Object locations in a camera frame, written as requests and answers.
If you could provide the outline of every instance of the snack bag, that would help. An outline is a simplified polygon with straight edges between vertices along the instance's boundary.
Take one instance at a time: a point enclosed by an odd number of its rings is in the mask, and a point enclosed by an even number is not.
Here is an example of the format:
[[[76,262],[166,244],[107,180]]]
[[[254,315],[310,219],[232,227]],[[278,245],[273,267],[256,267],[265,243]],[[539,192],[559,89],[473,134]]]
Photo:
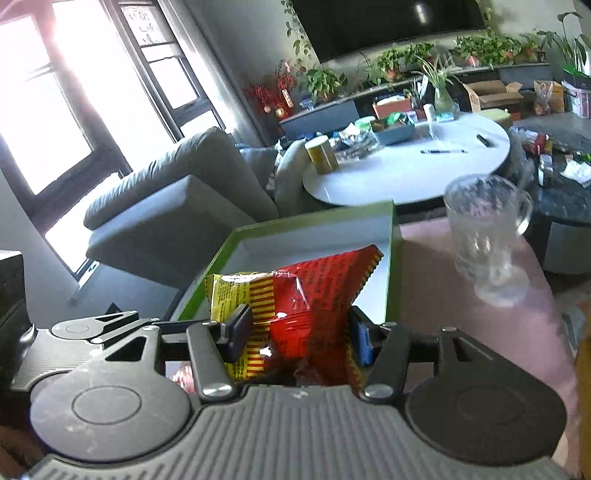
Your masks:
[[[241,358],[226,364],[234,380],[279,370],[297,384],[358,385],[347,312],[382,256],[370,245],[272,273],[209,275],[211,320],[223,321],[240,303],[254,317]]]

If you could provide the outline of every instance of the houseplant leaf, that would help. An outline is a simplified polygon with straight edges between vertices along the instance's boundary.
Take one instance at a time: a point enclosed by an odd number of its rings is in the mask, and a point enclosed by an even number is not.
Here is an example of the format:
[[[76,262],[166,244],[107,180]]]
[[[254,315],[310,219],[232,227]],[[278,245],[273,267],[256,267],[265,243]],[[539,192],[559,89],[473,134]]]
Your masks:
[[[581,54],[581,58],[583,59],[584,63],[584,61],[587,60],[587,50],[585,50],[585,45],[583,45],[583,43],[578,39],[574,40],[574,44],[577,46],[577,49],[579,50],[579,53]]]
[[[558,15],[556,16],[556,18],[558,18],[558,21],[559,21],[560,23],[562,23],[562,22],[564,22],[564,19],[565,19],[565,17],[568,17],[569,15],[574,15],[575,17],[578,17],[578,18],[583,18],[583,16],[582,16],[582,15],[580,15],[579,13],[577,13],[577,12],[565,12],[565,13],[563,13],[563,14],[558,14]]]
[[[591,38],[583,33],[581,34],[581,40],[583,40],[583,43],[591,50]]]

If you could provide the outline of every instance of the black tv screen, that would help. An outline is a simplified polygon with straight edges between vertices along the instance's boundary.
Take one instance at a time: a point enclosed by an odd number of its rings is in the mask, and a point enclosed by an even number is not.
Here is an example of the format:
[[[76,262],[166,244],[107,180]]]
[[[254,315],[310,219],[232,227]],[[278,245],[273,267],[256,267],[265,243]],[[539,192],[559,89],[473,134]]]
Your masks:
[[[293,0],[321,62],[411,38],[485,27],[476,0]]]

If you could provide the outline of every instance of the pink table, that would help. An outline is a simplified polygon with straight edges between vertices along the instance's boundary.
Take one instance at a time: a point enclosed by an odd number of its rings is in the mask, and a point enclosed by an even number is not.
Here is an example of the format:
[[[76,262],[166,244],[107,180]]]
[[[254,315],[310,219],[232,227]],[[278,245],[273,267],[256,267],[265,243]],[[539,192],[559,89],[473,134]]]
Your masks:
[[[580,416],[574,361],[533,250],[519,240],[514,262],[527,272],[530,290],[520,304],[501,309],[477,298],[473,285],[457,273],[447,219],[411,223],[401,229],[405,240],[401,323],[431,335],[442,326],[458,327],[554,388],[569,414],[568,452],[562,459],[554,458],[578,475]],[[407,388],[430,374],[427,365],[412,365]]]

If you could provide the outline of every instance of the plastic bag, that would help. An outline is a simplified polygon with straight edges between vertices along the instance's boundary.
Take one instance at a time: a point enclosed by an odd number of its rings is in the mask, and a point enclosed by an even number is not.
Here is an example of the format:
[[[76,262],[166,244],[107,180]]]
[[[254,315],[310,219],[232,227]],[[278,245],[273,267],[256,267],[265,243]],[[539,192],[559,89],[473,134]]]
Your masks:
[[[527,158],[523,145],[530,142],[532,137],[535,139],[537,135],[536,132],[530,132],[517,127],[511,127],[509,129],[509,139],[511,140],[511,163],[509,165],[507,178],[514,183],[518,183],[523,175],[529,175],[525,186],[534,181],[534,162]]]
[[[551,113],[550,105],[548,104],[552,98],[554,90],[554,83],[539,82],[535,84],[535,103],[534,113],[538,116],[548,115]]]
[[[211,320],[223,321],[240,303],[252,308],[245,351],[226,364],[233,379],[358,386],[347,312],[382,256],[370,245],[271,273],[209,275]]]

